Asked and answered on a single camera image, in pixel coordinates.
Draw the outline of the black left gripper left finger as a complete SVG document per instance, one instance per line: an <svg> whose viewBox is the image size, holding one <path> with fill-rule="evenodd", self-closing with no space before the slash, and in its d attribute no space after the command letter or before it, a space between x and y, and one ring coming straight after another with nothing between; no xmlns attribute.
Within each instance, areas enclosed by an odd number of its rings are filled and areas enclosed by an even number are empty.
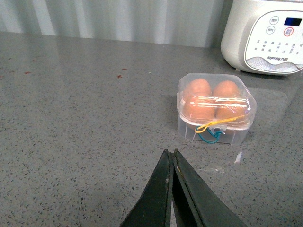
<svg viewBox="0 0 303 227"><path fill-rule="evenodd" d="M120 226L169 227L173 176L172 154L164 150L139 200Z"/></svg>

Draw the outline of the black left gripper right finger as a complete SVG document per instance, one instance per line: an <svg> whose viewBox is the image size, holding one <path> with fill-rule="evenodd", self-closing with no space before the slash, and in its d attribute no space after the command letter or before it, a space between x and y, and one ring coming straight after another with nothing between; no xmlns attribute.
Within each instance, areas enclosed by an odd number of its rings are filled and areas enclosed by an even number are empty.
<svg viewBox="0 0 303 227"><path fill-rule="evenodd" d="M173 208L178 227L240 227L240 218L208 187L176 149L173 153Z"/></svg>

